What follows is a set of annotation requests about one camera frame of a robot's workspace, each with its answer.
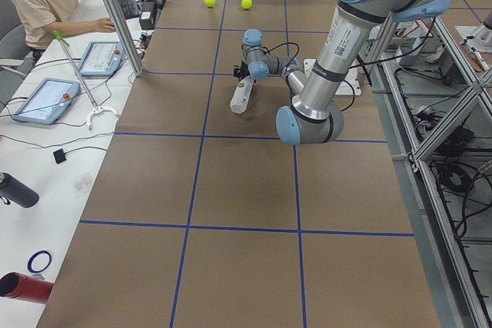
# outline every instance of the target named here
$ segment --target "white table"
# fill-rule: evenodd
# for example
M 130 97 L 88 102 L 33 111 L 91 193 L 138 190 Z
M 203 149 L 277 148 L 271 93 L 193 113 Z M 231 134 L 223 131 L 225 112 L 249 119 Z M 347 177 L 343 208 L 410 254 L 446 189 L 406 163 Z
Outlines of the white table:
M 108 15 L 102 0 L 82 0 L 73 21 L 84 21 Z M 138 18 L 128 20 L 128 27 L 134 39 L 138 39 L 141 28 Z M 90 41 L 118 40 L 116 33 L 89 33 L 67 38 L 73 58 L 80 58 Z M 58 41 L 53 41 L 39 64 L 45 61 L 66 58 Z M 29 96 L 46 77 L 77 81 L 68 61 L 53 62 L 35 68 L 28 75 L 15 97 Z M 135 74 L 126 61 L 108 81 L 111 98 L 105 103 L 121 113 L 131 90 Z M 87 84 L 98 103 L 109 96 L 104 80 L 88 79 Z M 14 113 L 22 101 L 10 104 Z M 74 99 L 71 107 L 59 121 L 82 124 L 92 110 L 87 95 Z M 0 133 L 22 141 L 41 146 L 61 144 L 81 137 L 111 133 L 117 118 L 112 113 L 103 113 L 92 120 L 92 131 L 86 125 L 69 127 L 55 124 L 41 126 L 22 124 L 9 117 L 0 117 Z M 105 151 L 86 148 L 74 151 L 67 161 L 56 164 L 53 151 L 62 147 L 69 151 L 77 147 L 96 146 L 108 148 L 112 135 L 92 138 L 86 141 L 63 144 L 51 148 L 38 148 L 29 144 L 0 138 L 0 171 L 10 173 L 39 194 L 39 202 L 29 209 L 13 203 L 0 203 L 0 277 L 10 272 L 31 275 L 27 269 L 29 257 L 39 250 L 48 250 L 53 255 L 51 266 L 43 272 L 46 280 L 54 282 L 62 266 L 78 220 L 84 210 L 91 186 L 98 174 Z M 12 328 L 35 327 L 45 305 L 20 300 L 0 298 L 0 326 Z

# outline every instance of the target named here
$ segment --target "robotic arm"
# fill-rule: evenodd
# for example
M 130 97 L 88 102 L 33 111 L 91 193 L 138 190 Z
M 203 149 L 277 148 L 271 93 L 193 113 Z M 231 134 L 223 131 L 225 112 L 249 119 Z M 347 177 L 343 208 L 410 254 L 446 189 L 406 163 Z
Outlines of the robotic arm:
M 248 96 L 253 81 L 281 75 L 294 97 L 291 106 L 277 112 L 277 132 L 290 145 L 320 144 L 334 140 L 344 121 L 331 101 L 371 29 L 393 12 L 395 22 L 414 21 L 445 12 L 451 0 L 338 0 L 330 33 L 307 78 L 297 61 L 267 55 L 261 33 L 247 30 L 243 39 L 242 68 L 236 73 L 246 90 L 236 90 L 236 100 Z

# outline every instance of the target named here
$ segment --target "chair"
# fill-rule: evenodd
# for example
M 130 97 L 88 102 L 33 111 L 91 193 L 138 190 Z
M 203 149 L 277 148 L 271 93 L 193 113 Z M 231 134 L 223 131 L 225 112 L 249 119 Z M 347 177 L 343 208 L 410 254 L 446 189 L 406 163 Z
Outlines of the chair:
M 16 68 L 25 63 L 30 50 L 25 44 L 25 29 L 12 0 L 0 0 L 0 70 L 25 77 Z

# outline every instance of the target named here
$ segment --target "white cylinder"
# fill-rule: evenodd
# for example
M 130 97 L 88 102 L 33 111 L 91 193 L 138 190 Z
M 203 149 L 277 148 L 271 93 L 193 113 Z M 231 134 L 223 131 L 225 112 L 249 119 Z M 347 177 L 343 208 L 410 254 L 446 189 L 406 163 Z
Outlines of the white cylinder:
M 234 96 L 231 100 L 231 110 L 234 113 L 241 114 L 246 111 L 253 84 L 254 81 L 251 80 L 251 76 L 247 76 L 239 81 L 236 91 L 234 92 Z

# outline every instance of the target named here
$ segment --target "black box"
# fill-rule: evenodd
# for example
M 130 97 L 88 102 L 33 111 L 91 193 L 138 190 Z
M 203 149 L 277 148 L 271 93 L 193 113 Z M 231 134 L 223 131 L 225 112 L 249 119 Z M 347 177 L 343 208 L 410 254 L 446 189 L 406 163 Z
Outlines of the black box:
M 141 5 L 140 27 L 142 30 L 153 30 L 157 8 L 154 2 L 144 2 Z

